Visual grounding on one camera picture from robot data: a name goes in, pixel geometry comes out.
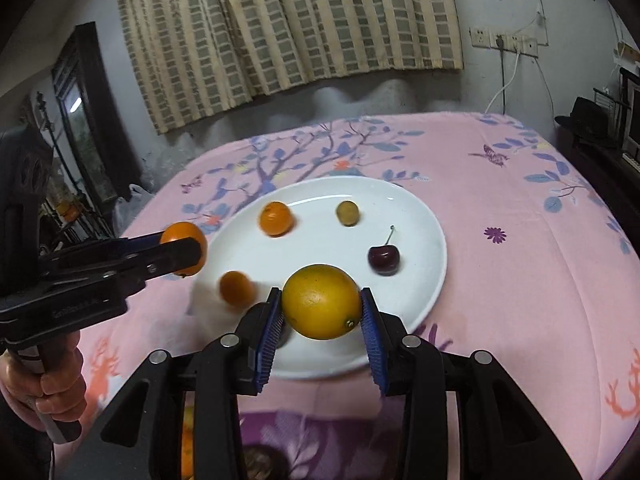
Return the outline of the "person's left hand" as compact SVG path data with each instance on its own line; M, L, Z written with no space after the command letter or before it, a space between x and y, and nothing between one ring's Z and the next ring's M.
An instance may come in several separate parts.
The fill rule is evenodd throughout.
M47 373L32 373L9 352L1 356L1 393L9 408L27 425L43 431L37 413L59 422L76 422L87 407L80 333L68 334L60 362Z

